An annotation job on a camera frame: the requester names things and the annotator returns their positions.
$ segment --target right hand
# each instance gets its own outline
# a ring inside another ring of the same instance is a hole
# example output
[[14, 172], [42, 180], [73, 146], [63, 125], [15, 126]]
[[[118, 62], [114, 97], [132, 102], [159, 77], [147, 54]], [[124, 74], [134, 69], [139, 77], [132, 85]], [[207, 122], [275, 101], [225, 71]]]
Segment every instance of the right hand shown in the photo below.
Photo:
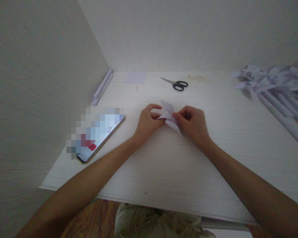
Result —
[[204, 112], [191, 106], [185, 106], [172, 116], [180, 123], [185, 133], [198, 145], [212, 142], [209, 136]]

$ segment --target wooden floor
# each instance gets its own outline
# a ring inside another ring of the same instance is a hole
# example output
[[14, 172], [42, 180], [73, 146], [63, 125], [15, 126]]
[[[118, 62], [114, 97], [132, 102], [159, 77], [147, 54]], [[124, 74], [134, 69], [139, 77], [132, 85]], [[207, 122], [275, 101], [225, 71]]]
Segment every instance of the wooden floor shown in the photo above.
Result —
[[[99, 199], [84, 208], [65, 229], [61, 238], [111, 238], [119, 202]], [[254, 238], [277, 238], [264, 229], [249, 225]]]

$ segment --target stain on desk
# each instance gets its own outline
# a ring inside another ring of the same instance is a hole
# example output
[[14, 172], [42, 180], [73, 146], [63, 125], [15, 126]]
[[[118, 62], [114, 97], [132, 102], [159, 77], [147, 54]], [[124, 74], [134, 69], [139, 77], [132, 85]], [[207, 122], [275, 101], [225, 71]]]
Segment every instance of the stain on desk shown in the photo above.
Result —
[[189, 74], [185, 79], [191, 79], [191, 80], [194, 80], [198, 83], [202, 83], [206, 80], [205, 77], [203, 77], [203, 76], [194, 76], [194, 75], [191, 75], [191, 74]]

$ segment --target folded paper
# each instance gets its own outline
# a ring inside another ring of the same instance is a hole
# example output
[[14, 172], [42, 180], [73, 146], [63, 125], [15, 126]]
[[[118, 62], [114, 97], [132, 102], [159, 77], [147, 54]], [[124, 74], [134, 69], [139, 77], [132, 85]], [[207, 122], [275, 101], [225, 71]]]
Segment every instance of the folded paper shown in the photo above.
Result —
[[162, 108], [164, 110], [164, 112], [162, 113], [162, 115], [158, 118], [165, 118], [166, 119], [166, 124], [168, 126], [170, 126], [173, 130], [175, 130], [176, 132], [178, 132], [180, 135], [181, 132], [179, 130], [179, 127], [178, 127], [178, 121], [172, 117], [172, 113], [174, 113], [174, 108], [173, 106], [170, 104], [170, 103], [167, 103], [166, 101], [163, 101], [161, 99], [161, 104], [162, 104]]

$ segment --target black scissors handle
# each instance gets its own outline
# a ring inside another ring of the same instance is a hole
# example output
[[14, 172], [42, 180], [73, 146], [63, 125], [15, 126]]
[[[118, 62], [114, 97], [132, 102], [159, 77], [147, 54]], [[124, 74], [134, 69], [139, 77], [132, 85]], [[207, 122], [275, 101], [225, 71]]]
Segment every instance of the black scissors handle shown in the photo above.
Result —
[[189, 84], [185, 81], [176, 81], [175, 83], [180, 84], [182, 87], [187, 87]]
[[173, 84], [173, 88], [177, 91], [183, 91], [185, 87], [187, 87], [189, 84], [185, 81], [176, 81]]

